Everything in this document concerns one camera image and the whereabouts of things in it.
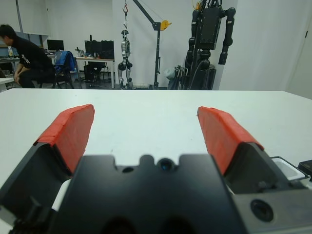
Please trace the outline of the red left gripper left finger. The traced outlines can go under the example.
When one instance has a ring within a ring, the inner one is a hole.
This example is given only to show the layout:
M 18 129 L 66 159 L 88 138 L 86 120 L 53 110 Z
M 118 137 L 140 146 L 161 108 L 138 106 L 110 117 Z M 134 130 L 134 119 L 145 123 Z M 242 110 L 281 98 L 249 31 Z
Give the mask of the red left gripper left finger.
M 85 152 L 94 115 L 92 104 L 67 109 L 38 137 L 0 189 L 1 219 L 52 207 Z

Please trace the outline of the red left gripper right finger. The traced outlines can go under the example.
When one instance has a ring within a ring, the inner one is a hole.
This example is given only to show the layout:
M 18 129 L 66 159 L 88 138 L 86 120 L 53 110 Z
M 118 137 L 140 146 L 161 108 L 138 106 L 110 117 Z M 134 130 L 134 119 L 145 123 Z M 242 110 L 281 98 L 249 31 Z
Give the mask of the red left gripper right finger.
M 264 147 L 231 114 L 201 106 L 197 117 L 207 151 L 234 194 L 305 188 L 300 181 L 287 179 Z

